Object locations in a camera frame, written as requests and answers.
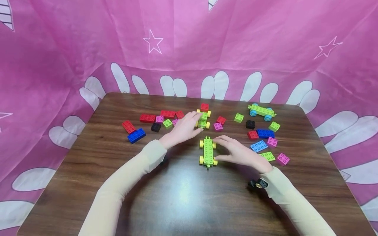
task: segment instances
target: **red lego brick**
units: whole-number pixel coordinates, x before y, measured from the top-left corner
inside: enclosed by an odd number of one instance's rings
[[[250,140],[254,140],[254,139],[258,139],[258,138],[259,138],[259,136],[258,136],[256,130],[248,132],[247,135],[248,135],[248,138],[249,138]]]
[[[135,127],[133,126],[133,124],[131,124],[131,122],[129,120],[125,121],[122,123],[122,126],[125,128],[125,130],[131,134],[132,132],[134,132],[136,129]]]
[[[139,120],[143,123],[155,123],[155,115],[141,114]]]
[[[200,111],[202,111],[202,112],[208,112],[209,111],[209,104],[202,103]]]
[[[174,111],[165,111],[165,110],[162,110],[160,112],[160,115],[164,116],[164,118],[167,118],[167,119],[174,119],[175,118],[175,112]]]
[[[183,111],[176,111],[176,116],[177,116],[177,118],[179,118],[179,119],[184,118],[184,113],[183,113]]]
[[[218,117],[218,119],[217,119],[217,123],[221,123],[222,125],[224,125],[225,124],[225,122],[226,122],[226,118],[223,118],[223,117]]]

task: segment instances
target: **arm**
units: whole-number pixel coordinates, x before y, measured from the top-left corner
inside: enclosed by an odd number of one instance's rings
[[[117,229],[119,210],[128,192],[145,174],[163,160],[167,149],[198,135],[193,130],[201,113],[195,111],[182,118],[173,130],[159,140],[149,142],[142,151],[114,172],[100,187],[80,229],[79,236],[110,236]]]
[[[230,155],[217,156],[215,159],[251,166],[260,173],[261,178],[268,183],[265,188],[268,196],[288,215],[301,235],[335,236],[331,227],[290,180],[264,157],[225,135],[214,138],[213,142],[230,151]]]

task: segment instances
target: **black object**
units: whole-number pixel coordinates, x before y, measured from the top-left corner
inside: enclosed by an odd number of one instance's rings
[[[153,132],[157,132],[157,133],[159,132],[160,128],[161,128],[161,124],[159,124],[159,123],[153,123],[152,126],[151,126],[151,130]]]
[[[254,130],[255,129],[255,122],[252,121],[252,120],[247,120],[247,125],[246,125],[247,129],[251,129],[251,130]]]
[[[254,180],[251,180],[248,182],[248,186],[251,186],[254,188],[266,188],[268,186],[268,183],[262,179],[258,179],[257,182]]]

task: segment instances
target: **pink backdrop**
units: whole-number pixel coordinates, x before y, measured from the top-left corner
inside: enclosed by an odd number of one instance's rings
[[[376,0],[0,0],[0,235],[109,92],[303,108],[378,230]]]

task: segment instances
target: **right hand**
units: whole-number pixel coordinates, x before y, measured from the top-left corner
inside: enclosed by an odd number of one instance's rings
[[[260,174],[265,174],[273,170],[272,165],[264,157],[247,148],[236,139],[221,135],[214,138],[212,141],[227,148],[230,152],[230,155],[220,155],[215,157],[215,160],[251,166]]]

